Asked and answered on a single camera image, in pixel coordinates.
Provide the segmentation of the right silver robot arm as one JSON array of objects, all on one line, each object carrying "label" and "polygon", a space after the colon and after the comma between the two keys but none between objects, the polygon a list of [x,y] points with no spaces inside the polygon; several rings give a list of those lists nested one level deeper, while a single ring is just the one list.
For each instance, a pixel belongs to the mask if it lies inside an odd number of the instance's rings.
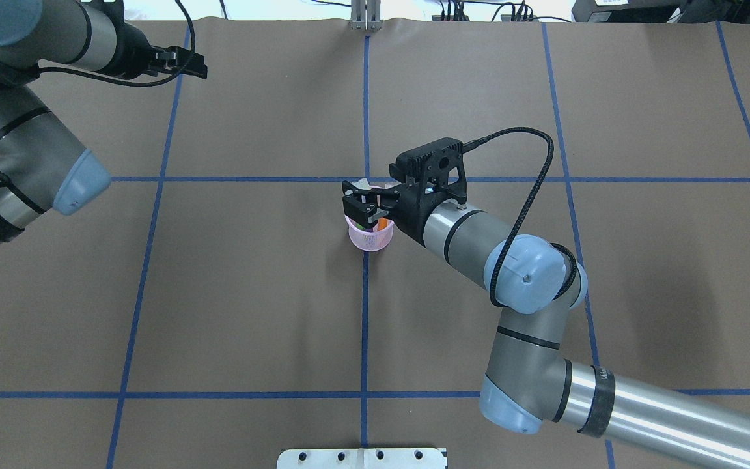
[{"label": "right silver robot arm", "polygon": [[559,246],[517,235],[452,189],[422,189],[410,214],[417,242],[502,306],[479,395],[482,415],[513,433],[546,421],[711,468],[750,468],[750,415],[617,376],[560,353],[566,321],[587,291],[583,267]]}]

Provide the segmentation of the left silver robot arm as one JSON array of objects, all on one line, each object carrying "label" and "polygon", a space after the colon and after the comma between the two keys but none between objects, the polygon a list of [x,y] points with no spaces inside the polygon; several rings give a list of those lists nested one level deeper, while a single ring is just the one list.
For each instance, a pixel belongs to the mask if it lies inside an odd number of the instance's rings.
[{"label": "left silver robot arm", "polygon": [[122,1],[0,1],[0,245],[47,211],[81,210],[112,176],[29,84],[60,72],[128,88],[206,78],[193,21],[189,47],[153,45]]}]

